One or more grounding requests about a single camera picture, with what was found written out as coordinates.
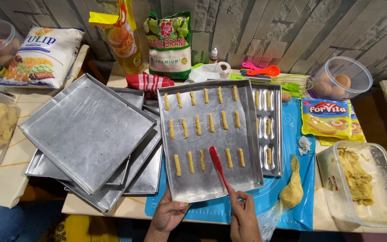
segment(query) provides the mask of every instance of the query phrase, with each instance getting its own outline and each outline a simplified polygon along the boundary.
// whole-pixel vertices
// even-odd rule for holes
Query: hand
[[[232,207],[230,233],[232,242],[261,242],[253,196],[241,191],[235,192],[231,185],[228,186],[228,194]]]
[[[166,241],[169,233],[183,220],[188,209],[187,202],[171,201],[171,194],[167,186],[144,241]]]

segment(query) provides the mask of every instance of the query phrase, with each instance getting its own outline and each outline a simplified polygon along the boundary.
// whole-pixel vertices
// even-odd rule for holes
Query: red striped towel
[[[144,91],[146,99],[156,99],[156,93],[160,87],[174,86],[174,81],[169,78],[147,74],[146,72],[127,76],[126,82],[128,82],[127,88]]]

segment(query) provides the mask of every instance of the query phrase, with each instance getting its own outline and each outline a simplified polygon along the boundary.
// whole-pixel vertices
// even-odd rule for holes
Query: red spatula
[[[218,170],[222,177],[223,183],[225,184],[226,190],[228,190],[228,184],[226,183],[225,176],[223,175],[222,163],[220,162],[216,148],[214,146],[210,147],[209,152],[210,156],[212,157],[213,165],[215,165],[215,169]]]

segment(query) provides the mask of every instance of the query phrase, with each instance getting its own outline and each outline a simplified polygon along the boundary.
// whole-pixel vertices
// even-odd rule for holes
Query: rose brand sugar bag
[[[158,20],[154,13],[144,22],[149,42],[150,74],[186,80],[191,73],[191,12]]]
[[[0,85],[60,88],[71,76],[84,32],[32,27]]]

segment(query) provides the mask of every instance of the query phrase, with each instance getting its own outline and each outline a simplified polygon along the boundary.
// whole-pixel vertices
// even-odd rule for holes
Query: blue silicone baking mat
[[[291,157],[295,154],[300,163],[300,176],[304,190],[304,196],[299,205],[284,213],[281,217],[278,228],[296,229],[311,231],[313,229],[313,201],[314,201],[314,172],[315,172],[315,138],[308,135],[312,142],[311,151],[305,156],[299,156],[298,140],[301,134],[301,108],[300,99],[292,98],[290,102],[282,104],[282,136],[283,136],[283,176],[280,178],[265,177],[264,187],[249,191],[255,198],[256,214],[261,214],[269,210],[277,201],[280,191],[290,180]],[[163,196],[167,180],[162,162],[159,191],[155,196],[147,197],[145,213],[153,216],[156,206]],[[193,203],[186,213],[185,219],[200,220],[209,222],[230,223],[231,205],[229,197],[212,199]]]

